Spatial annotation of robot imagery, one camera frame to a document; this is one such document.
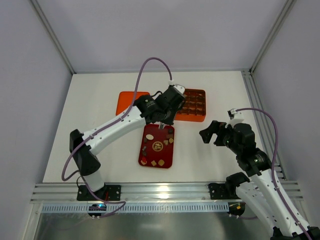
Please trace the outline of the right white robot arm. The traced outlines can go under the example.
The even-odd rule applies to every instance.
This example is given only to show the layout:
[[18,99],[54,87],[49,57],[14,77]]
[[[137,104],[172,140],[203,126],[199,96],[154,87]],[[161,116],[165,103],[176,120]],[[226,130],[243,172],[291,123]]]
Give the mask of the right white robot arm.
[[318,240],[320,229],[303,218],[284,191],[265,152],[256,146],[255,133],[246,123],[235,125],[212,121],[199,132],[208,144],[227,147],[235,155],[241,172],[226,178],[231,196],[242,199],[267,229],[272,240]]

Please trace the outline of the metal tongs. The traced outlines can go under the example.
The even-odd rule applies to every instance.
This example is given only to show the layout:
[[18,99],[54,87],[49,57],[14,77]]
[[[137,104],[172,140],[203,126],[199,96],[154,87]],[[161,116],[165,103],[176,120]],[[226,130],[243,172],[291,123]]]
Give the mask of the metal tongs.
[[163,129],[165,128],[165,126],[166,126],[165,123],[160,122],[160,123],[159,123],[159,126],[158,126],[158,129],[159,129],[159,130],[163,130]]

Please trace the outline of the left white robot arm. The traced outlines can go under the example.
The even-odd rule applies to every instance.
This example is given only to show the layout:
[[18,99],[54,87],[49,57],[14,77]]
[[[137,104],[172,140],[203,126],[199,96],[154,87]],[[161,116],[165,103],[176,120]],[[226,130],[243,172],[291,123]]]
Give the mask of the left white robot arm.
[[74,160],[88,190],[96,193],[105,187],[97,155],[124,135],[148,124],[173,125],[177,112],[185,102],[185,87],[174,84],[156,98],[145,94],[134,100],[123,113],[101,126],[69,136],[70,157]]

